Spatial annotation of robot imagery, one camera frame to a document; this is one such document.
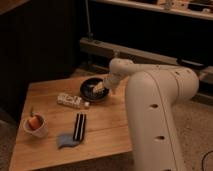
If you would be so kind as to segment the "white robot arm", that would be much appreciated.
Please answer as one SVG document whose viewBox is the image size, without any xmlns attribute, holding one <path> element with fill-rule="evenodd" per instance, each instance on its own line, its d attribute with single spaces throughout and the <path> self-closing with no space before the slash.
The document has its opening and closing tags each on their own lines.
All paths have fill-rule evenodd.
<svg viewBox="0 0 213 171">
<path fill-rule="evenodd" d="M 187 67 L 114 58 L 103 86 L 114 91 L 123 79 L 135 171 L 186 171 L 172 106 L 195 96 L 196 73 Z"/>
</svg>

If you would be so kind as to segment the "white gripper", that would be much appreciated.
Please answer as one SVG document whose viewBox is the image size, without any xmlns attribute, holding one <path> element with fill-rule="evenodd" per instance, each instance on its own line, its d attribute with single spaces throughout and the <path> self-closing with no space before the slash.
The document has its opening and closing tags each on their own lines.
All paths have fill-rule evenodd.
<svg viewBox="0 0 213 171">
<path fill-rule="evenodd" d="M 104 90 L 104 87 L 110 90 L 116 90 L 120 83 L 120 80 L 121 77 L 118 75 L 108 75 L 104 79 L 103 83 L 100 82 L 93 88 L 93 92 L 94 93 L 102 92 Z"/>
</svg>

